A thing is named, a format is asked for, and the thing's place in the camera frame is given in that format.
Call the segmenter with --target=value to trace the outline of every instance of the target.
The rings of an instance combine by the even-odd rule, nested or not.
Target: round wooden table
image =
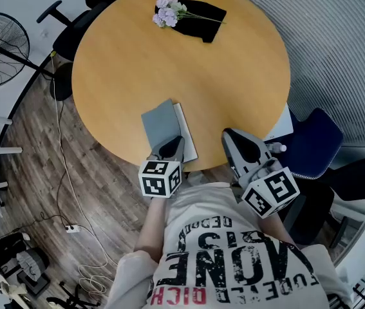
[[[152,22],[156,0],[117,0],[89,27],[73,64],[73,98],[89,132],[139,165],[151,152],[141,114],[180,103],[198,159],[185,171],[224,164],[226,127],[264,138],[290,88],[284,43],[248,0],[199,0],[227,11],[212,43]]]

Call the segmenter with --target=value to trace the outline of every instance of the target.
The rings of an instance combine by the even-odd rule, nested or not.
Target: graphic t-shirt
[[[159,265],[124,256],[106,308],[329,308],[349,304],[322,245],[300,251],[263,234],[226,183],[193,187],[170,201]]]

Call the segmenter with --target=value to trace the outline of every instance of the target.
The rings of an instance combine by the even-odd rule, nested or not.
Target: white box
[[[261,218],[283,209],[299,195],[298,186],[289,168],[272,172],[251,182],[241,199]]]
[[[180,162],[145,160],[138,173],[142,194],[148,197],[171,197],[181,184],[181,172]]]

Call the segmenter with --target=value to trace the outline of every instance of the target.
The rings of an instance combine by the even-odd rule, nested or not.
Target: power strip
[[[74,234],[80,231],[79,226],[77,224],[67,225],[65,226],[65,229],[68,234]]]

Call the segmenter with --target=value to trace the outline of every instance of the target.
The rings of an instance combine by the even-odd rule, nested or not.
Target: laminate flooring
[[[49,86],[50,82],[42,75],[36,79],[18,107],[2,143],[2,146],[21,146],[23,152],[0,159],[1,176],[9,183],[7,191],[1,192],[5,207],[0,219],[0,235],[40,220],[41,212],[46,217],[58,214],[57,200],[70,223],[89,228],[66,175],[57,197],[64,165],[59,149],[55,101],[50,96]],[[57,105],[61,111],[62,102]],[[77,197],[107,253],[118,262],[132,251],[147,212],[147,204],[140,194],[138,168],[110,153],[91,136],[75,109],[73,97],[64,101],[60,126]],[[212,182],[231,178],[226,165],[206,171],[205,175]],[[35,223],[22,231],[31,236],[33,245],[41,247],[51,261],[46,270],[51,285],[33,301],[36,308],[48,308],[46,298],[49,296],[66,299],[58,284],[65,281],[66,287],[73,291],[80,278],[79,264],[102,265],[106,262],[91,235],[84,231],[68,234],[58,217]],[[83,271],[87,276],[105,275],[113,280],[116,265],[108,262],[104,268],[84,268]],[[107,279],[96,280],[102,281],[108,289],[111,286]]]

